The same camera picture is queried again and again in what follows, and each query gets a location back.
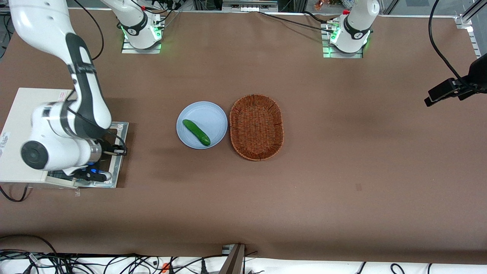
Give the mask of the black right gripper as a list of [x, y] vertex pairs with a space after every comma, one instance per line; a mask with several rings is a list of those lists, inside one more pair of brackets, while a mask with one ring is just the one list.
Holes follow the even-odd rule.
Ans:
[[113, 148], [112, 144], [110, 144], [106, 140], [100, 140], [100, 146], [102, 149], [102, 155], [101, 158], [103, 157], [108, 157], [108, 156], [126, 156], [128, 153], [127, 148], [123, 147], [116, 147]]

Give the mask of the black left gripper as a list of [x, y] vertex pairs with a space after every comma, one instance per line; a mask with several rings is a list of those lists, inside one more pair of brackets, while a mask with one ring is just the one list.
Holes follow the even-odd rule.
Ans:
[[[487, 92], [487, 54], [482, 55], [470, 64], [467, 83], [481, 93]], [[440, 102], [450, 97], [458, 96], [460, 84], [456, 83], [455, 78], [448, 78], [435, 87], [428, 90], [428, 97], [424, 99], [426, 107]]]

